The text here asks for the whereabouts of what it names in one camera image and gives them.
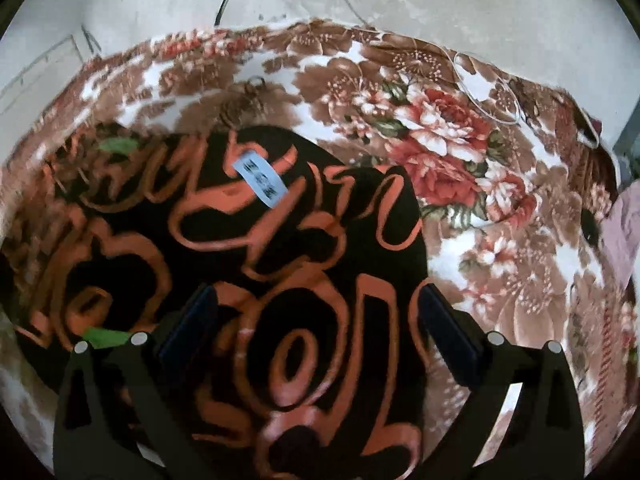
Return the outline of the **black garment with orange print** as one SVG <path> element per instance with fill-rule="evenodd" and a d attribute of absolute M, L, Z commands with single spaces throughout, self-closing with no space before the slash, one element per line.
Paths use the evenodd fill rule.
<path fill-rule="evenodd" d="M 288 192 L 233 169 L 255 151 Z M 407 171 L 343 164 L 273 126 L 82 128 L 39 165 L 1 246 L 1 301 L 61 385 L 89 328 L 154 330 L 209 286 L 188 396 L 205 466 L 239 479 L 405 479 L 426 373 L 411 302 L 426 250 Z"/>

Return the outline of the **pile of clothes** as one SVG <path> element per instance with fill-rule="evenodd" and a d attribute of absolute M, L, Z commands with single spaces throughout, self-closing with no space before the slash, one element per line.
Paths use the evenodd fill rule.
<path fill-rule="evenodd" d="M 601 252 L 622 289 L 628 286 L 639 251 L 639 203 L 639 182 L 634 182 L 601 222 Z"/>

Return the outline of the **brown floral blanket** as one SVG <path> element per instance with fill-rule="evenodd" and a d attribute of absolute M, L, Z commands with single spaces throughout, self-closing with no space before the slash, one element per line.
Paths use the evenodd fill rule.
<path fill-rule="evenodd" d="M 152 136 L 273 126 L 351 167 L 401 166 L 426 250 L 413 307 L 432 283 L 484 332 L 534 349 L 559 342 L 582 413 L 584 478 L 619 464 L 637 439 L 638 309 L 600 247 L 617 171 L 599 123 L 568 93 L 420 39 L 322 20 L 148 40 L 87 63 L 18 141 L 1 167 L 1 246 L 39 165 L 100 125 Z M 432 342 L 419 354 L 416 468 L 470 394 Z M 3 478 L 56 478 L 68 361 L 61 385 L 49 387 L 1 301 Z M 420 479 L 416 468 L 405 479 Z"/>

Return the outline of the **white garment label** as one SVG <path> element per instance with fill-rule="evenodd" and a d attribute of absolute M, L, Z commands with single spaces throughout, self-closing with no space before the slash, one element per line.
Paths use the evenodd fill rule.
<path fill-rule="evenodd" d="M 273 166 L 255 151 L 243 153 L 232 167 L 269 208 L 277 206 L 288 192 Z"/>

